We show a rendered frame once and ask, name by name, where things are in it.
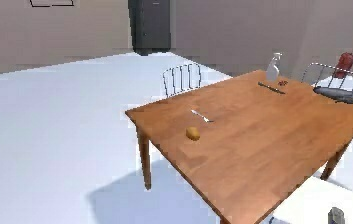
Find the silver fork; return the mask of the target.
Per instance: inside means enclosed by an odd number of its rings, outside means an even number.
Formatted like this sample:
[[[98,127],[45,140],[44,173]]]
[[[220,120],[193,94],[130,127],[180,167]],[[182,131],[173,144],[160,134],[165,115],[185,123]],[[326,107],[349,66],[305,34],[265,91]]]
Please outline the silver fork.
[[[204,115],[200,114],[199,112],[197,112],[196,110],[191,110],[191,112],[199,117],[201,117],[205,122],[209,123],[209,122],[214,122],[214,120],[210,120],[209,118],[205,117]]]

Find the grey metal slatted chair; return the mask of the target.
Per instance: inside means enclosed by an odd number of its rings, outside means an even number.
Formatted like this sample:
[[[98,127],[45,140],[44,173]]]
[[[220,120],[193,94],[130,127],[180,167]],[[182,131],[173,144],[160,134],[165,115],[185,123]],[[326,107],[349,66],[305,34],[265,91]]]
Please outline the grey metal slatted chair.
[[[167,98],[198,89],[202,83],[201,66],[197,63],[174,66],[162,73],[162,79]]]

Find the brown wooden table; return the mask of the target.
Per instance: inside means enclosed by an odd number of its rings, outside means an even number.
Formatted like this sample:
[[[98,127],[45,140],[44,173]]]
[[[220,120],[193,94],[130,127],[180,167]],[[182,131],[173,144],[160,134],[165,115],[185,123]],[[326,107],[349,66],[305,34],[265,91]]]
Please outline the brown wooden table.
[[[279,86],[281,80],[288,84]],[[136,126],[144,181],[151,181],[148,147],[154,145],[220,224],[259,224],[321,166],[333,169],[353,139],[353,104],[285,77],[269,82],[262,70],[126,114]],[[198,141],[186,136],[187,127],[198,129]]]

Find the dark grey fridge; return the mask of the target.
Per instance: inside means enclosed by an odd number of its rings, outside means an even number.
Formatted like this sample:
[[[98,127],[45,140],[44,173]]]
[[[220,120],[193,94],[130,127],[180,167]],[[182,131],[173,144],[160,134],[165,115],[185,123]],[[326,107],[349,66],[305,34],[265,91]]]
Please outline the dark grey fridge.
[[[147,56],[171,49],[170,0],[128,0],[132,47]]]

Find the dark table knife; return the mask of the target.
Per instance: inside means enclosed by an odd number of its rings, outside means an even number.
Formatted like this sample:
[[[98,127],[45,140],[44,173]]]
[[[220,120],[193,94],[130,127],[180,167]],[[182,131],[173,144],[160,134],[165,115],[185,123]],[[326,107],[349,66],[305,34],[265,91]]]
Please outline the dark table knife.
[[[271,90],[273,92],[279,93],[279,94],[286,94],[285,92],[283,92],[283,91],[281,91],[281,90],[279,90],[277,88],[271,87],[269,85],[266,85],[266,84],[264,84],[262,82],[258,82],[258,85],[262,86],[262,87],[265,87],[265,88],[267,88],[267,89],[269,89],[269,90]]]

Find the clear spray bottle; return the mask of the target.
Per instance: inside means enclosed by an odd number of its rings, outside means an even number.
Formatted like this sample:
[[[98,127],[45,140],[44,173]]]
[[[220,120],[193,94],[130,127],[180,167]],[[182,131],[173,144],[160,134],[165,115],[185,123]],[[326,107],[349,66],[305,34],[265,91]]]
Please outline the clear spray bottle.
[[[279,62],[281,60],[282,53],[276,52],[273,54],[273,57],[268,65],[266,70],[266,79],[269,81],[274,81],[277,79],[280,70],[278,68]]]

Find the grey metal cushioned chair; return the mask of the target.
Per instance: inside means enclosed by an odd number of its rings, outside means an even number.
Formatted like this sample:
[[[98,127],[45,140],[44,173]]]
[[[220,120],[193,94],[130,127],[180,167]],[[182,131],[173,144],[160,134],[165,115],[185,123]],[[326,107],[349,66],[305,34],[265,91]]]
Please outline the grey metal cushioned chair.
[[[304,81],[308,71],[312,67],[315,67],[315,66],[320,67],[321,70],[319,72],[318,79],[316,80],[316,82],[314,84],[313,92],[318,95],[322,95],[324,97],[332,99],[335,103],[342,102],[345,104],[353,104],[353,88],[351,90],[346,90],[346,89],[342,88],[347,76],[353,75],[353,71],[342,69],[342,68],[331,66],[331,65],[327,65],[327,64],[313,62],[313,63],[310,63],[307,66],[307,68],[304,70],[301,81]],[[325,69],[331,69],[333,71],[331,79],[328,82],[328,85],[326,87],[318,85],[318,83],[320,82],[320,78],[321,78]],[[333,80],[336,78],[336,74],[338,72],[343,73],[344,77],[342,78],[341,83],[338,87],[332,87],[331,84],[332,84]]]

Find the red fire extinguisher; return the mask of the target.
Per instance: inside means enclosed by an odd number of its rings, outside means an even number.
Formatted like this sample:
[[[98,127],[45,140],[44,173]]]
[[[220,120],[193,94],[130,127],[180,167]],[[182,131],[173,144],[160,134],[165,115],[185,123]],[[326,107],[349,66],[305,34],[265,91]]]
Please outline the red fire extinguisher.
[[[353,66],[353,53],[344,52],[336,65],[336,70],[334,71],[333,77],[342,79],[347,76],[347,72]]]

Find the small grey bin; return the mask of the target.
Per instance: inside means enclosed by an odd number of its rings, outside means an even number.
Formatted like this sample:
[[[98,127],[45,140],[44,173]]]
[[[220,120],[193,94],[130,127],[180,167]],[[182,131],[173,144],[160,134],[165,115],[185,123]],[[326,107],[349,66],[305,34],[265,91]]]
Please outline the small grey bin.
[[[337,207],[332,207],[328,212],[328,224],[345,224],[344,212]]]

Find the dark framed wall picture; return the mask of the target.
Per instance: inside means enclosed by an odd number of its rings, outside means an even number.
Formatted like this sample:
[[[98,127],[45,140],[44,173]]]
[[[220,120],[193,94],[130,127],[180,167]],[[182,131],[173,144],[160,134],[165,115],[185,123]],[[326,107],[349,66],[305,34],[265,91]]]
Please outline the dark framed wall picture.
[[[31,7],[74,7],[74,0],[28,0]]]

